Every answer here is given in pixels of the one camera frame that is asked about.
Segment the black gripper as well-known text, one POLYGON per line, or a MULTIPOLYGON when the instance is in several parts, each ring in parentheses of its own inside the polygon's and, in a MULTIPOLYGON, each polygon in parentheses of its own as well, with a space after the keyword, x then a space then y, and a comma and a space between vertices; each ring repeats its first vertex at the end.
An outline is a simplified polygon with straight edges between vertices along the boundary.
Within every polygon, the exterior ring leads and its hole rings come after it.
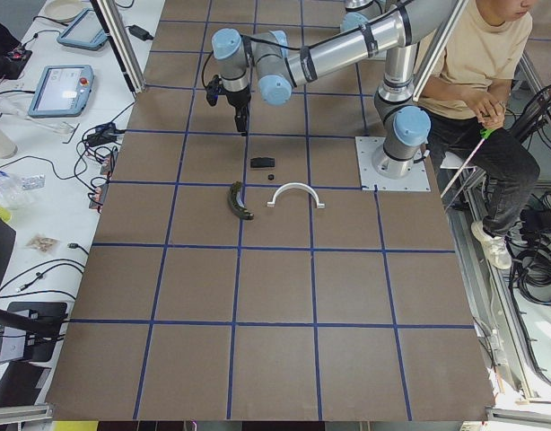
POLYGON ((211 81, 205 85, 206 101, 210 106, 215 106, 221 95, 227 98, 228 103, 235 109, 234 122, 237 131, 242 136, 249 133, 249 103, 251 92, 249 85, 243 86, 236 81, 214 75, 211 81))

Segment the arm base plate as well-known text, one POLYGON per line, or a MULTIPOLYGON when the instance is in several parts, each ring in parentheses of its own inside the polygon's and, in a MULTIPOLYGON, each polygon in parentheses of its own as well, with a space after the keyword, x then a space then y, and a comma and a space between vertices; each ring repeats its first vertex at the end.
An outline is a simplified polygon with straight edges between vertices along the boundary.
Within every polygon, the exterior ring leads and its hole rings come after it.
POLYGON ((384 137, 357 136, 356 156, 361 189, 387 192, 430 192, 431 187, 420 149, 407 161, 390 159, 383 148, 384 137))

